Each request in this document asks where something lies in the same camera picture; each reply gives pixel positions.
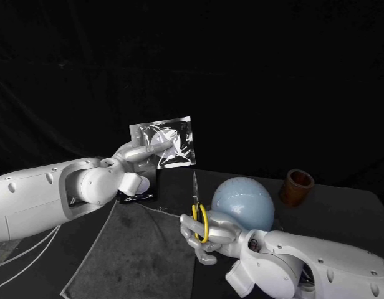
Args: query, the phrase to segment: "black curtain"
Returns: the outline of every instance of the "black curtain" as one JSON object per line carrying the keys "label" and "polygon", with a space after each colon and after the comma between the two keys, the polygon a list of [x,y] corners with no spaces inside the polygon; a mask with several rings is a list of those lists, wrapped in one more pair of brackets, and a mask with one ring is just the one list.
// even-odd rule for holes
{"label": "black curtain", "polygon": [[0,175],[180,116],[198,169],[384,202],[384,1],[0,0]]}

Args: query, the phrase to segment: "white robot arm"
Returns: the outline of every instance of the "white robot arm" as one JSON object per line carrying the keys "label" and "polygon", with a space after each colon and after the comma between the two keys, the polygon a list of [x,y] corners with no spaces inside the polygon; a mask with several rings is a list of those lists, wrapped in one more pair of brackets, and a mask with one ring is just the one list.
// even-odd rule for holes
{"label": "white robot arm", "polygon": [[[90,213],[118,190],[132,196],[141,183],[132,162],[168,147],[170,141],[138,148],[126,143],[112,158],[82,158],[0,176],[0,242],[28,237]],[[71,198],[79,204],[70,205]]]}
{"label": "white robot arm", "polygon": [[[193,248],[239,258],[224,278],[240,297],[256,285],[276,299],[384,298],[384,259],[370,252],[279,231],[243,230],[239,234],[232,231],[226,237],[227,227],[237,227],[234,220],[219,212],[207,211],[207,214],[222,225],[213,226],[209,220],[207,244],[194,241],[190,232],[203,235],[203,224],[187,215],[180,217],[181,234]],[[232,244],[236,249],[223,250]],[[210,264],[209,255],[197,259]]]}

